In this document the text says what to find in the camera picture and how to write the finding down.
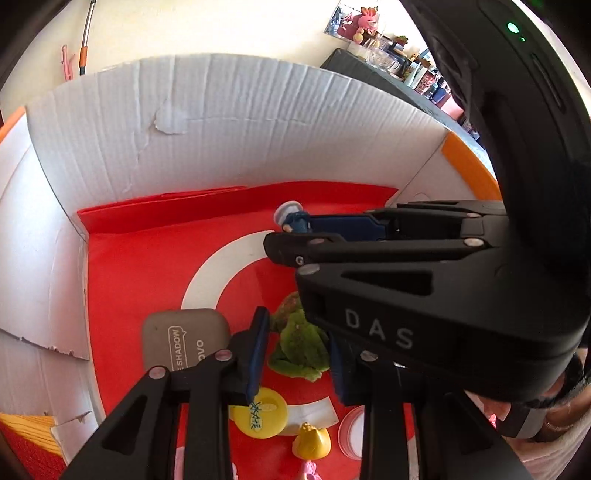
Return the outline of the person's right hand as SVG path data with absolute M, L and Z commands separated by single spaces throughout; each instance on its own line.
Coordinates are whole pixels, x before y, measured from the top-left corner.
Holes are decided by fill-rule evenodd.
M 485 416 L 503 436 L 555 439 L 570 430 L 590 409 L 590 361 L 578 357 L 557 383 L 537 400 L 526 403 L 499 402 L 478 396 Z

